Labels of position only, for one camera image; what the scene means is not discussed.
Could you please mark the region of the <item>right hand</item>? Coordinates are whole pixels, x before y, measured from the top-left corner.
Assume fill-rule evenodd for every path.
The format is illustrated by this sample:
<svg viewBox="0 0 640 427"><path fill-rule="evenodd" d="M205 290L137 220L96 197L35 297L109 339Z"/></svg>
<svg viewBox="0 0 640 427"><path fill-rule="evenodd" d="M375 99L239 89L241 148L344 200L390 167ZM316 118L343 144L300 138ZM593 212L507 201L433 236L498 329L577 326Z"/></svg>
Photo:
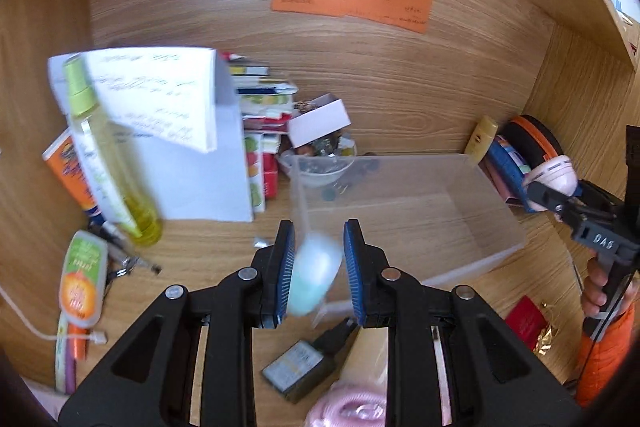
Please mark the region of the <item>right hand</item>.
<svg viewBox="0 0 640 427"><path fill-rule="evenodd" d="M586 317L595 317L605 305L606 296L603 287L607 281L608 276L605 271L601 269L597 259L592 257L587 263L587 276L580 296L582 312ZM633 280L625 291L618 314L624 314L634 304L637 294L638 281Z"/></svg>

